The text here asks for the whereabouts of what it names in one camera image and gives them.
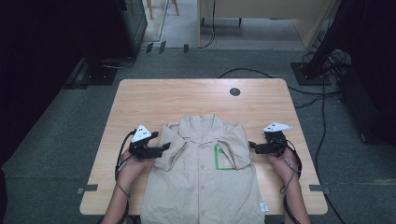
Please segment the shirt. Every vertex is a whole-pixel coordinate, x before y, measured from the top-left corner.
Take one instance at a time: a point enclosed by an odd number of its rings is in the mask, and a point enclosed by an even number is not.
[[[187,115],[163,125],[159,145],[168,142],[148,175],[142,223],[264,223],[241,124]]]

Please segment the desk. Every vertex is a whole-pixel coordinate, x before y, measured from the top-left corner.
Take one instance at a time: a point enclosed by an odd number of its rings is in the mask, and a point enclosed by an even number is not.
[[[238,88],[240,95],[232,96],[231,88]],[[105,213],[115,185],[114,166],[128,132],[140,124],[144,124],[151,132],[160,132],[165,122],[178,121],[186,114],[209,113],[241,123],[246,130],[247,139],[255,143],[264,142],[262,129],[273,121],[292,125],[293,128],[284,131],[284,134],[297,148],[303,163],[300,183],[308,213],[321,215],[327,212],[323,193],[309,189],[309,185],[318,185],[318,177],[286,82],[283,79],[261,78],[123,80],[88,181],[88,185],[98,184],[98,188],[97,191],[84,193],[81,213]],[[148,145],[157,146],[158,139],[151,140]],[[283,195],[279,194],[281,179],[266,156],[256,155],[253,150],[250,156],[256,166],[262,199],[269,204],[268,214],[283,214]],[[148,173],[149,168],[132,186],[130,215],[140,214]]]
[[[213,17],[215,0],[197,1],[201,47],[200,20]],[[216,0],[215,18],[292,19],[304,47],[310,49],[323,22],[335,14],[339,4],[340,0]]]

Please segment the person's right hand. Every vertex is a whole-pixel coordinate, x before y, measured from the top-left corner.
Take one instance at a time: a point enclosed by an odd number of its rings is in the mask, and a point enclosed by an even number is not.
[[[297,160],[289,149],[286,148],[285,152],[278,158],[273,155],[268,156],[268,160],[271,162],[276,172],[279,174],[283,182],[286,184],[287,182],[290,181],[293,171],[288,166],[287,162],[285,161],[285,158],[292,164],[294,170],[297,171],[298,169]]]

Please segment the chair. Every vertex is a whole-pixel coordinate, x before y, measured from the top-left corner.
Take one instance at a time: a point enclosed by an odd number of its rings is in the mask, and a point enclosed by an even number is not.
[[[151,0],[147,0],[147,1],[148,1],[148,8],[149,8],[149,18],[152,20]],[[172,3],[175,5],[176,14],[178,15],[177,0],[172,0]]]

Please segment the wooden desk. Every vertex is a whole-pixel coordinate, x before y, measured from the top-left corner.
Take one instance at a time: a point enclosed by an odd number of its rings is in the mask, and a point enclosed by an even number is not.
[[[213,1],[197,0],[198,47],[201,18],[213,17]],[[304,47],[310,49],[326,19],[333,17],[340,0],[216,0],[215,18],[293,19]]]
[[[238,88],[238,96],[230,94]],[[327,204],[322,192],[309,190],[318,178],[303,131],[283,79],[138,79],[120,83],[108,117],[88,184],[98,184],[97,191],[84,193],[80,211],[85,215],[105,213],[115,185],[114,166],[126,134],[140,124],[151,132],[160,132],[165,122],[178,121],[186,114],[215,113],[221,118],[242,123],[249,141],[263,143],[262,129],[273,121],[292,125],[284,134],[297,148],[303,163],[300,179],[309,214],[324,214]],[[150,141],[157,146],[158,139]],[[251,157],[257,168],[262,199],[269,204],[269,215],[283,214],[279,194],[282,182],[266,156]],[[140,214],[149,169],[132,186],[130,214]]]

